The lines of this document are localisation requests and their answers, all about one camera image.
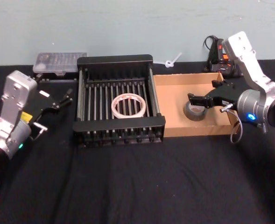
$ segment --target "black fabric surface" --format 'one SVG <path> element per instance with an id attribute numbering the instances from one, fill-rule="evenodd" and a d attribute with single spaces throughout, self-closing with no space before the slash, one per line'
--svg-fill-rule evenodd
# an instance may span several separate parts
<path id="1" fill-rule="evenodd" d="M 275 60 L 260 61 L 275 81 Z M 204 63 L 154 67 L 156 74 L 201 72 Z M 5 77 L 31 66 L 0 66 Z M 243 78 L 234 80 L 246 89 Z M 76 83 L 42 83 L 60 98 Z M 275 128 L 244 125 L 229 136 L 165 138 L 163 143 L 76 148 L 76 104 L 41 120 L 49 130 L 12 159 L 0 190 L 0 224 L 275 223 Z"/>

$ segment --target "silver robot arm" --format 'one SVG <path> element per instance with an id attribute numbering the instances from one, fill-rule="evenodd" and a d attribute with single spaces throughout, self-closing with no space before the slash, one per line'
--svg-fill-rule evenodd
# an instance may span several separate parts
<path id="1" fill-rule="evenodd" d="M 267 77 L 256 57 L 245 32 L 239 32 L 223 41 L 223 47 L 231 60 L 239 66 L 247 84 L 237 102 L 238 116 L 243 121 L 255 123 L 267 132 L 267 126 L 275 126 L 271 112 L 275 107 L 275 82 Z"/>
<path id="2" fill-rule="evenodd" d="M 19 71 L 12 72 L 6 78 L 1 97 L 0 172 L 31 134 L 31 128 L 21 119 L 21 113 L 36 89 L 37 82 Z"/>

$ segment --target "open cardboard box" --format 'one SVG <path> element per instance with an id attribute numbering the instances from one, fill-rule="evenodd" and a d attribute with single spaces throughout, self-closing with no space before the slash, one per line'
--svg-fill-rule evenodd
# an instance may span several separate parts
<path id="1" fill-rule="evenodd" d="M 154 83 L 160 107 L 165 116 L 165 137 L 231 134 L 237 119 L 221 113 L 217 106 L 207 111 L 201 121 L 189 120 L 183 112 L 188 93 L 204 96 L 214 88 L 212 80 L 222 81 L 220 73 L 155 75 Z"/>

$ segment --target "black dish rack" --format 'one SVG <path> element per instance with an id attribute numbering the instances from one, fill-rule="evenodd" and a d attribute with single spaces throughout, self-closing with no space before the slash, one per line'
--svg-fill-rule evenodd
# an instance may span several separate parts
<path id="1" fill-rule="evenodd" d="M 160 114 L 151 55 L 81 57 L 77 61 L 78 105 L 73 131 L 79 144 L 110 145 L 163 141 L 165 117 Z M 112 100 L 123 93 L 145 99 L 142 118 L 117 119 Z M 135 114 L 139 102 L 123 100 L 120 113 Z"/>

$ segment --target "duct tape roll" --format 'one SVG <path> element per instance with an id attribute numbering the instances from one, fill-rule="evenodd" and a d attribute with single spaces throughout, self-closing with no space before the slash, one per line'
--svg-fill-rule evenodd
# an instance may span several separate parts
<path id="1" fill-rule="evenodd" d="M 137 100 L 138 102 L 140 102 L 141 110 L 138 113 L 133 114 L 133 115 L 124 115 L 124 114 L 119 113 L 115 109 L 115 107 L 120 101 L 125 100 L 125 99 L 132 99 L 132 100 Z M 111 110 L 113 112 L 113 115 L 116 118 L 119 118 L 119 119 L 122 119 L 122 118 L 141 118 L 144 115 L 144 113 L 146 112 L 146 102 L 139 95 L 136 95 L 136 94 L 133 94 L 133 93 L 124 93 L 124 94 L 118 95 L 116 98 L 113 99 L 113 101 L 111 103 Z"/>
<path id="2" fill-rule="evenodd" d="M 203 120 L 207 114 L 207 108 L 204 106 L 191 105 L 190 101 L 186 103 L 184 107 L 185 116 L 193 121 Z"/>

